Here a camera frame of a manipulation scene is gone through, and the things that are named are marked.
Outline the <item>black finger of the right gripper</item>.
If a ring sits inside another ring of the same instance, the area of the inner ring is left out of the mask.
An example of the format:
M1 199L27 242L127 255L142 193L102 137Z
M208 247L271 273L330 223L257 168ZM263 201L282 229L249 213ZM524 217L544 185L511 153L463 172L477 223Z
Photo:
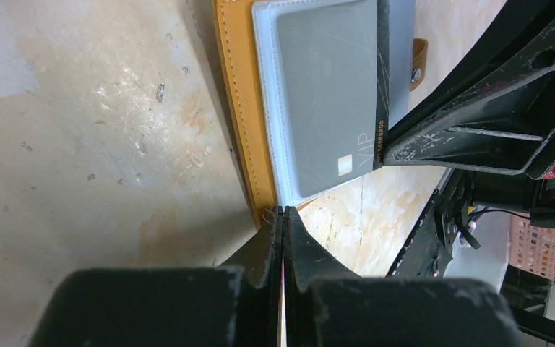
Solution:
M408 115L390 128L396 140L429 113L497 70L555 18L555 1L422 1L418 36L430 42L427 77Z

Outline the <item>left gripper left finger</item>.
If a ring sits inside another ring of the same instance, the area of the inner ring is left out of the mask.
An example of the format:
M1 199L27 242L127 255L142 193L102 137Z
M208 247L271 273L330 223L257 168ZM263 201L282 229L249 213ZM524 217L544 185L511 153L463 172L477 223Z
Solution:
M216 267L93 268L57 287L31 346L279 346L283 210Z

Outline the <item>mustard leather card holder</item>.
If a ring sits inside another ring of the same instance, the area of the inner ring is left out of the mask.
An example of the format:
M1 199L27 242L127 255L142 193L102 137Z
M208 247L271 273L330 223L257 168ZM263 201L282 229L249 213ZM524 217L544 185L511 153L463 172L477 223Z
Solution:
M257 225L262 224L267 211L276 205L300 207L349 182L311 197L298 193L276 22L286 9L304 2L214 3L222 71L244 181ZM377 169L383 166L382 155L390 128L408 112L409 95L415 88L413 76L424 72L414 65L415 2L387 2L390 7L388 111L381 125L382 150Z

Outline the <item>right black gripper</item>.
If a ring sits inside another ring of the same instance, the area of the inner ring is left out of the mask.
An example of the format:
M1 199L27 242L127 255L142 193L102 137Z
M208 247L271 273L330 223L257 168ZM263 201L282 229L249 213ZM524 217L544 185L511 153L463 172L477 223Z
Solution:
M480 171L475 204L555 228L555 18L497 70L388 139L382 162Z

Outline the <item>black VIP credit card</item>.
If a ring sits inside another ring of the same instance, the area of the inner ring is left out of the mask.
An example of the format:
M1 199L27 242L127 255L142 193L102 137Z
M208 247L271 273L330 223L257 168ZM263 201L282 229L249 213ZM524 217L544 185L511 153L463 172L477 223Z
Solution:
M387 1L306 1L277 17L302 197L380 165L389 13Z

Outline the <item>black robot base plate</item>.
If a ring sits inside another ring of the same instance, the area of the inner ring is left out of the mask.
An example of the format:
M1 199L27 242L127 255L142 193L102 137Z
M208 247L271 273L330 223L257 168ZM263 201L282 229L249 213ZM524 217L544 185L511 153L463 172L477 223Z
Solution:
M414 223L388 277L441 278L452 261L452 248L468 219L470 174L448 169Z

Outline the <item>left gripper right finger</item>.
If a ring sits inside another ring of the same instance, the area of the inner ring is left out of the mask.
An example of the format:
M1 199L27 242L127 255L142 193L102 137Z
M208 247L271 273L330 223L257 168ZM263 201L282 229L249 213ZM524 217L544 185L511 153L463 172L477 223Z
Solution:
M520 346L507 302L464 278L365 278L283 213L289 346Z

